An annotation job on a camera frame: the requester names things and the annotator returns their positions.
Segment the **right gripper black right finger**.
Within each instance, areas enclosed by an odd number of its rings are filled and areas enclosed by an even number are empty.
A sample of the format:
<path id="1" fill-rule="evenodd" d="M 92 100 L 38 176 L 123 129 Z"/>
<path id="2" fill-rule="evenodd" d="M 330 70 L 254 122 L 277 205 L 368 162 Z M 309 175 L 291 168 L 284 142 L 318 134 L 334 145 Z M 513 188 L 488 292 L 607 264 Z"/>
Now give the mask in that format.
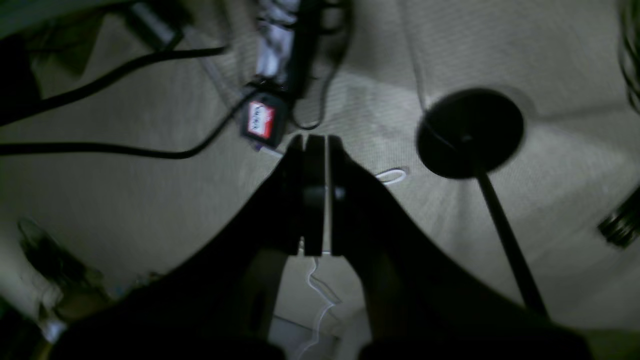
<path id="1" fill-rule="evenodd" d="M 327 139 L 331 250 L 358 276 L 371 340 L 359 360 L 589 360 L 586 340 L 479 281 L 391 192 Z"/>

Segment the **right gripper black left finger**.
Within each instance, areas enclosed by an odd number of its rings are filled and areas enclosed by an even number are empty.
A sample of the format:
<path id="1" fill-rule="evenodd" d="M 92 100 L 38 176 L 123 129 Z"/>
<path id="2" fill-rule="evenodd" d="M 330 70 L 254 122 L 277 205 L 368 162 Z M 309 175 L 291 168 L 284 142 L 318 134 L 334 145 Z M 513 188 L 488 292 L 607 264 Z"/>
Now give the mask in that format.
<path id="1" fill-rule="evenodd" d="M 197 253 L 66 330 L 52 360 L 283 360 L 267 342 L 289 257 L 323 250 L 325 138 L 295 136 L 240 211 Z"/>

